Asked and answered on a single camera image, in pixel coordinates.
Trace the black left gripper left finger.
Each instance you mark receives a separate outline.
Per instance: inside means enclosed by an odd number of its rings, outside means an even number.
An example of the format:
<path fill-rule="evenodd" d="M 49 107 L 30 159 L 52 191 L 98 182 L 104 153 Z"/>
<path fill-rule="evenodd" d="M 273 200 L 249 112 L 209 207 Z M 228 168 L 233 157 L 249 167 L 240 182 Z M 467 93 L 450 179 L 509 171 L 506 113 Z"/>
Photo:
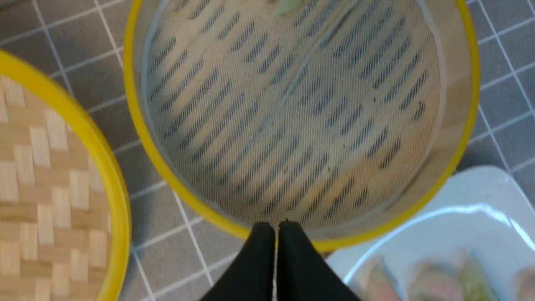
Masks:
<path fill-rule="evenodd" d="M 275 268 L 275 231 L 259 222 L 236 258 L 203 301 L 271 301 Z"/>

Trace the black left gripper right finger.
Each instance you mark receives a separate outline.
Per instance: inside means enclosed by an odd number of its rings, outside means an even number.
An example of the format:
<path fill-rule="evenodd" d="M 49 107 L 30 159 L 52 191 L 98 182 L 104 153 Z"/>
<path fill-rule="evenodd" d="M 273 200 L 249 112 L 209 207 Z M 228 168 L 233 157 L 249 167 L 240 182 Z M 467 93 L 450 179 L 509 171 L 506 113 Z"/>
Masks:
<path fill-rule="evenodd" d="M 279 225 L 277 261 L 279 301 L 358 301 L 294 221 Z"/>

